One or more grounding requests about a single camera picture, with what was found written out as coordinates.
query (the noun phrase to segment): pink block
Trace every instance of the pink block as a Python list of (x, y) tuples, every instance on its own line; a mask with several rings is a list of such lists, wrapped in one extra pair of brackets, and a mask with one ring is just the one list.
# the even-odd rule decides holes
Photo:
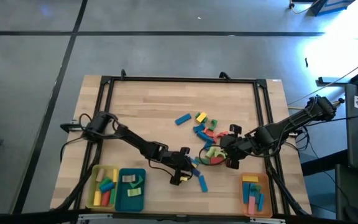
[(255, 212), (255, 197), (249, 196), (248, 200), (248, 214), (253, 215)]

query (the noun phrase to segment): gray floor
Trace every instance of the gray floor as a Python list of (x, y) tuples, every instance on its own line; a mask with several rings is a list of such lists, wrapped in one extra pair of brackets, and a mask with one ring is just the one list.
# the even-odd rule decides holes
[[(71, 31), (80, 5), (80, 0), (0, 1), (0, 30)], [(82, 31), (326, 32), (326, 35), (77, 37), (24, 212), (49, 208), (60, 165), (59, 150), (67, 140), (59, 124), (72, 119), (84, 75), (118, 75), (122, 68), (128, 75), (136, 76), (217, 77), (225, 71), (236, 78), (282, 79), (287, 101), (291, 102), (316, 90), (317, 77), (340, 77), (358, 65), (358, 1), (346, 11), (320, 17), (295, 15), (286, 10), (287, 6), (285, 0), (89, 1), (80, 26)], [(68, 36), (0, 37), (0, 138), (5, 139), (0, 146), (0, 212), (9, 212), (14, 203), (68, 39)], [(343, 89), (329, 87), (319, 94), (336, 100), (343, 96)], [(305, 102), (292, 106), (304, 106)], [(337, 117), (344, 115), (342, 106)], [(342, 121), (310, 127), (317, 155), (345, 149), (345, 131)], [(310, 148), (301, 153), (302, 161), (314, 158)], [(307, 177), (306, 187), (315, 205), (313, 213), (332, 218), (335, 188), (329, 178), (325, 174)]]

